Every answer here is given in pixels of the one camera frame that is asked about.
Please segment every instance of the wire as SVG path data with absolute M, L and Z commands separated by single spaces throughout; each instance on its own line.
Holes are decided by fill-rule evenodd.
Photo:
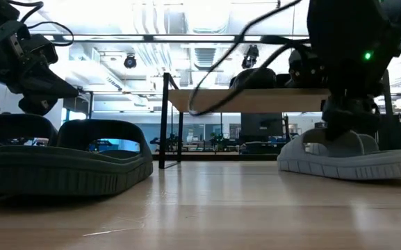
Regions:
M 33 15 L 33 13 L 39 11 L 43 6 L 44 3 L 41 1 L 34 2 L 34 3 L 22 3 L 18 1 L 13 1 L 13 0 L 7 0 L 8 3 L 16 5 L 16 6 L 22 6 L 22 7 L 34 7 L 30 11 L 28 11 L 20 20 L 21 23 L 25 23 L 26 20 Z
M 70 46 L 70 45 L 74 44 L 74 41 L 75 41 L 74 33 L 70 30 L 70 28 L 68 28 L 68 27 L 66 27 L 66 26 L 64 26 L 63 24 L 60 24 L 60 23 L 58 23 L 58 22 L 53 22 L 53 21 L 39 22 L 39 23 L 37 23 L 37 24 L 35 24 L 35 25 L 28 26 L 27 28 L 36 28 L 36 27 L 38 27 L 39 25 L 43 25 L 43 24 L 55 24 L 55 25 L 57 25 L 57 26 L 59 26 L 59 27 L 65 29 L 65 30 L 66 30 L 67 32 L 69 32 L 69 34 L 72 36 L 72 40 L 71 40 L 70 42 L 59 43 L 59 44 L 54 43 L 55 46 L 57 46 L 57 47 L 67 47 L 67 46 Z
M 254 25 L 258 24 L 259 22 L 262 22 L 263 20 L 276 15 L 277 13 L 280 13 L 290 7 L 295 6 L 296 4 L 298 4 L 299 2 L 301 2 L 302 0 L 295 0 L 289 4 L 286 4 L 285 6 L 282 6 L 280 8 L 276 8 L 275 10 L 271 10 L 270 12 L 267 12 L 264 15 L 261 15 L 260 17 L 257 17 L 256 19 L 252 20 L 251 22 L 249 22 L 247 25 L 245 25 L 245 27 L 243 28 L 243 30 L 240 32 L 239 36 L 236 39 L 236 42 L 234 42 L 233 46 L 231 46 L 231 48 L 219 59 L 219 61 L 217 61 L 216 63 L 214 63 L 213 66 L 211 66 L 211 68 L 209 69 L 208 73 L 201 79 L 201 81 L 199 82 L 199 84 L 197 84 L 197 86 L 195 87 L 195 89 L 191 92 L 191 96 L 189 98 L 189 104 L 188 104 L 188 109 L 189 109 L 189 113 L 192 116 L 200 116 L 200 115 L 205 115 L 207 113 L 211 113 L 215 110 L 217 110 L 218 108 L 221 108 L 223 105 L 225 105 L 226 103 L 228 103 L 229 101 L 231 101 L 234 97 L 238 96 L 244 89 L 245 86 L 247 85 L 248 79 L 250 79 L 251 77 L 253 77 L 255 74 L 258 74 L 260 69 L 263 69 L 264 67 L 266 68 L 275 58 L 277 58 L 281 53 L 283 53 L 285 50 L 291 48 L 291 47 L 298 47 L 298 43 L 303 42 L 303 41 L 294 41 L 292 39 L 288 39 L 285 37 L 280 37 L 280 36 L 276 36 L 278 37 L 280 40 L 283 40 L 286 42 L 285 45 L 283 45 L 282 47 L 278 48 L 278 50 L 276 50 L 255 72 L 253 72 L 252 74 L 250 74 L 241 85 L 239 85 L 236 89 L 234 89 L 233 92 L 231 92 L 228 96 L 226 96 L 224 99 L 222 99 L 221 101 L 219 101 L 218 103 L 212 105 L 211 107 L 207 108 L 206 110 L 197 112 L 195 110 L 193 110 L 193 106 L 194 106 L 194 100 L 195 97 L 197 96 L 200 86 L 202 85 L 202 83 L 204 82 L 204 80 L 206 79 L 206 77 L 208 77 L 208 75 L 213 72 L 215 69 L 217 69 L 217 67 L 229 56 L 231 55 L 231 53 L 236 50 L 236 48 L 238 47 L 238 45 L 243 42 L 243 40 L 245 39 L 245 34 L 248 32 L 248 30 L 253 27 Z

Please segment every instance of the ceiling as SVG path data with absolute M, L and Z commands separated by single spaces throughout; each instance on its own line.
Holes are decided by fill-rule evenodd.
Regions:
M 126 38 L 121 35 L 236 35 L 255 17 L 275 9 L 278 4 L 284 6 L 291 1 L 103 0 L 96 4 L 88 4 L 89 1 L 84 0 L 43 2 L 44 8 L 28 20 L 28 25 L 53 20 L 69 27 L 76 34 L 77 41 L 85 40 L 72 45 L 69 49 L 69 60 L 63 60 L 68 70 L 67 81 L 94 91 L 117 91 L 120 86 L 129 91 L 161 92 L 163 72 L 171 72 L 180 88 L 193 88 L 204 76 L 204 70 L 217 61 L 232 44 L 184 42 L 182 36 L 174 38 L 180 39 L 180 43 L 133 43 L 124 41 Z M 308 4 L 309 0 L 303 0 L 294 8 L 256 25 L 249 30 L 249 34 L 307 36 Z M 29 10 L 19 9 L 22 15 Z M 33 32 L 45 35 L 65 34 L 64 30 L 52 25 L 39 26 Z M 109 35 L 110 42 L 100 40 L 104 35 Z M 227 88 L 231 78 L 242 71 L 240 64 L 248 46 L 240 45 L 202 87 Z M 258 47 L 260 57 L 256 67 L 279 45 L 258 44 Z M 128 54 L 135 55 L 137 67 L 125 68 L 123 63 Z M 277 74 L 287 73 L 288 57 L 287 51 L 270 68 Z M 401 56 L 392 60 L 389 72 L 392 93 L 401 94 Z M 113 98 L 132 102 L 132 99 L 136 99 L 131 96 Z M 401 108 L 401 96 L 394 99 L 400 99 L 395 101 L 395 106 Z M 381 98 L 377 101 L 380 105 L 384 102 Z

